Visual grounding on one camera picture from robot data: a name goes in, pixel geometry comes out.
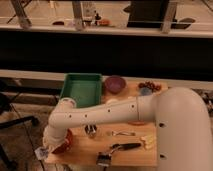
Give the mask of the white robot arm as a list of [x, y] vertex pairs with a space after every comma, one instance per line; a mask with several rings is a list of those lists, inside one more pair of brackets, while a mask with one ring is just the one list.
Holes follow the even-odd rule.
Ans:
[[69, 128], [128, 121], [156, 123], [157, 171], [213, 171], [207, 107], [196, 92], [183, 87], [88, 108], [64, 98], [49, 116], [43, 143], [52, 152], [65, 142]]

